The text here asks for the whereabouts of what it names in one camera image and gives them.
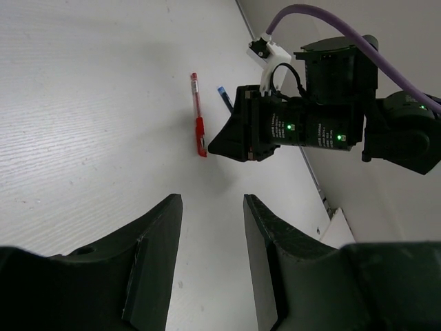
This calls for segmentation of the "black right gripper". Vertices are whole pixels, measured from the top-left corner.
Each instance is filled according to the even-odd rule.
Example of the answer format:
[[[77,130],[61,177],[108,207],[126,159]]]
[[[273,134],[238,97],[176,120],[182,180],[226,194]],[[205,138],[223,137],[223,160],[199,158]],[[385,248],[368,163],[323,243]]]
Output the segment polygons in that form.
[[[306,102],[263,96],[258,85],[236,89],[234,111],[208,152],[235,161],[263,161],[281,146],[305,143]]]

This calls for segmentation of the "red gel pen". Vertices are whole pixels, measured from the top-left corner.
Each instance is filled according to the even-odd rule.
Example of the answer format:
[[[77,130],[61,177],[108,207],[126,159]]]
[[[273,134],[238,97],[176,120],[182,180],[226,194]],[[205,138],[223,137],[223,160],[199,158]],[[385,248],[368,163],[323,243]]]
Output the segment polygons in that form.
[[[207,156],[207,148],[205,147],[205,126],[201,112],[201,100],[198,86],[198,75],[193,72],[190,75],[192,98],[195,114],[195,137],[197,153],[200,157]]]

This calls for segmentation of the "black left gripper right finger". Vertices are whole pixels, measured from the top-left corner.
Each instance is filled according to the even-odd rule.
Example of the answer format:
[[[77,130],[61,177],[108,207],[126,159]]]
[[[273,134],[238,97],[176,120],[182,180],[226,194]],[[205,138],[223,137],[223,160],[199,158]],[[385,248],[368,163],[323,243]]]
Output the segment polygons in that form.
[[[333,248],[243,201],[259,330],[439,330],[440,243]]]

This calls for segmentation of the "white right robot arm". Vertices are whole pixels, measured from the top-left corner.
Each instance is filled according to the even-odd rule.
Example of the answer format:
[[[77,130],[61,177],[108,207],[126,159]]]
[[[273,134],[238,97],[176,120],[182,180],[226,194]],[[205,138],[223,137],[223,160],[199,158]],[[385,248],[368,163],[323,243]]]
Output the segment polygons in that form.
[[[269,65],[259,86],[236,91],[232,115],[210,143],[212,154],[263,161],[281,146],[349,151],[419,174],[440,162],[440,100],[405,91],[376,97],[378,42],[336,37],[304,46],[299,95],[274,82],[289,67],[273,43],[250,49]],[[440,244],[359,243],[332,248],[277,217],[258,197],[244,198],[254,303],[260,330],[439,330]]]

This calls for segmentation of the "purple gel pen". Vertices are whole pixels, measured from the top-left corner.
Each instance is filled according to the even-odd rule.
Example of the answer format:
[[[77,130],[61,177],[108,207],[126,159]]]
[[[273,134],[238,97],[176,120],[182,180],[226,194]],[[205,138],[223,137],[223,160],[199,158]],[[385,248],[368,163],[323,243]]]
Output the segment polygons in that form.
[[[224,104],[226,105],[227,109],[233,113],[234,111],[234,105],[229,97],[229,95],[227,94],[226,90],[224,89],[223,86],[219,86],[217,88],[217,91],[221,97],[221,99],[223,100]]]

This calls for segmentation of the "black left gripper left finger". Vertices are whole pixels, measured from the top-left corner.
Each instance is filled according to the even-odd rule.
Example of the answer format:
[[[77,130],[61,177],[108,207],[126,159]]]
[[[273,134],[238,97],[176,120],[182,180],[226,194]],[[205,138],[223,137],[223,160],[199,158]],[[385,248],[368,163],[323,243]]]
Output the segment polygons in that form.
[[[171,194],[67,255],[3,247],[1,329],[164,330],[182,215]]]

